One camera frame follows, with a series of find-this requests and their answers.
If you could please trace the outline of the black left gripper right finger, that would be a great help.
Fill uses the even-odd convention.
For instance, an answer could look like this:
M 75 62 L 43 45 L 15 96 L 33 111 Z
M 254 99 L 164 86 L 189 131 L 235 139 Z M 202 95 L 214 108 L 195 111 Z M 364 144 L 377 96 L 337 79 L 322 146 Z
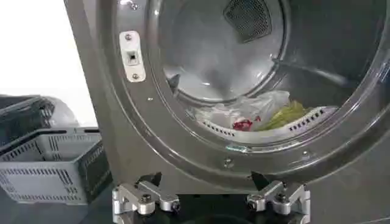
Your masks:
M 279 217 L 291 216 L 290 223 L 311 222 L 311 192 L 305 184 L 271 180 L 266 175 L 251 172 L 257 192 L 246 196 L 246 205 L 252 212 L 268 212 Z

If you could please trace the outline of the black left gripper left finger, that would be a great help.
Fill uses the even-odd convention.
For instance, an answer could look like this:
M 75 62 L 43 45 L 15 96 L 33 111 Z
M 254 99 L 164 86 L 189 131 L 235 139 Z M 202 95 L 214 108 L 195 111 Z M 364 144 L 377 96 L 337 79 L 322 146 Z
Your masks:
M 139 177 L 134 183 L 121 183 L 112 190 L 113 223 L 133 223 L 136 215 L 149 216 L 155 211 L 177 214 L 179 196 L 160 187 L 162 173 Z

